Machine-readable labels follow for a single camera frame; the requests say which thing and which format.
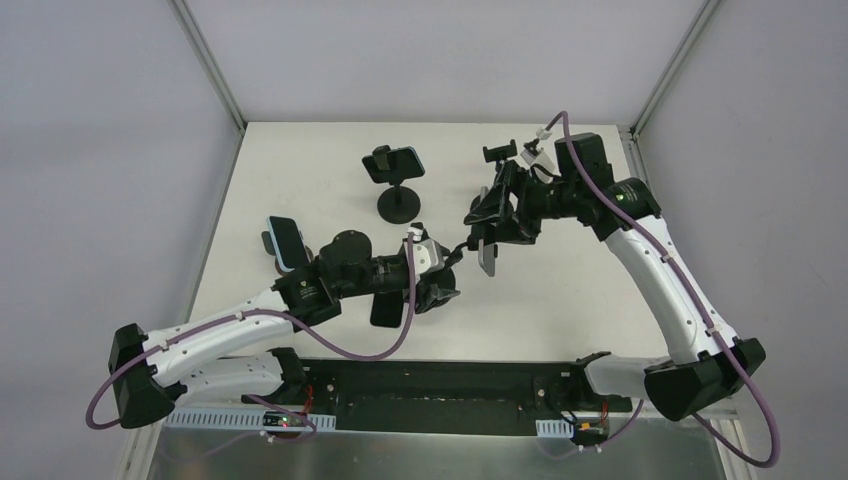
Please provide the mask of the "black phone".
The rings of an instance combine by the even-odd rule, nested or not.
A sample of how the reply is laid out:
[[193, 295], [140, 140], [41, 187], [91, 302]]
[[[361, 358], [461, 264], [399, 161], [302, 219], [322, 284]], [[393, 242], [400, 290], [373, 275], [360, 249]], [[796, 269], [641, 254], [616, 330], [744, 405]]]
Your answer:
[[399, 328], [403, 322], [405, 298], [402, 291], [375, 293], [369, 323], [380, 328]]

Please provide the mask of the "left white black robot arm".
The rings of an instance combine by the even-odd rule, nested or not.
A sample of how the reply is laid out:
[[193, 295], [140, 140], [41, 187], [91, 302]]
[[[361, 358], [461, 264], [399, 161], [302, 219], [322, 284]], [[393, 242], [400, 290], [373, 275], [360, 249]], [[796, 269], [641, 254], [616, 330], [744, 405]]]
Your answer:
[[[95, 397], [113, 392], [115, 423], [124, 429], [153, 424], [180, 405], [228, 395], [293, 404], [304, 394], [306, 376], [292, 348], [241, 357], [236, 351], [304, 332], [350, 360], [386, 359], [405, 341], [415, 315], [458, 296], [452, 268], [461, 256], [461, 247], [442, 246], [420, 223], [409, 227], [396, 254], [386, 256], [373, 255], [366, 234], [343, 231], [312, 261], [234, 307], [170, 328], [145, 331], [135, 323], [119, 328], [110, 376]], [[342, 300], [360, 296], [372, 299], [372, 325], [401, 331], [382, 353], [346, 351], [315, 329], [341, 314]]]

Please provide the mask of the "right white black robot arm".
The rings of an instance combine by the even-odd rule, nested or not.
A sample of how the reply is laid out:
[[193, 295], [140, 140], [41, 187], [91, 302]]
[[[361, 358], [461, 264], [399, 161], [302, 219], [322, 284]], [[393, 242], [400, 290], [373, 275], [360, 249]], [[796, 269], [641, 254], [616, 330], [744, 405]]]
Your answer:
[[756, 338], [741, 338], [687, 279], [647, 185], [616, 180], [595, 133], [559, 139], [554, 147], [555, 167], [538, 139], [482, 150], [495, 177], [463, 220], [471, 228], [470, 250], [494, 276], [498, 245], [533, 245], [543, 221], [577, 219], [633, 279], [668, 351], [659, 360], [590, 357], [584, 373], [567, 384], [569, 400], [590, 410], [607, 395], [645, 399], [666, 419], [679, 421], [736, 393], [764, 362], [764, 348]]

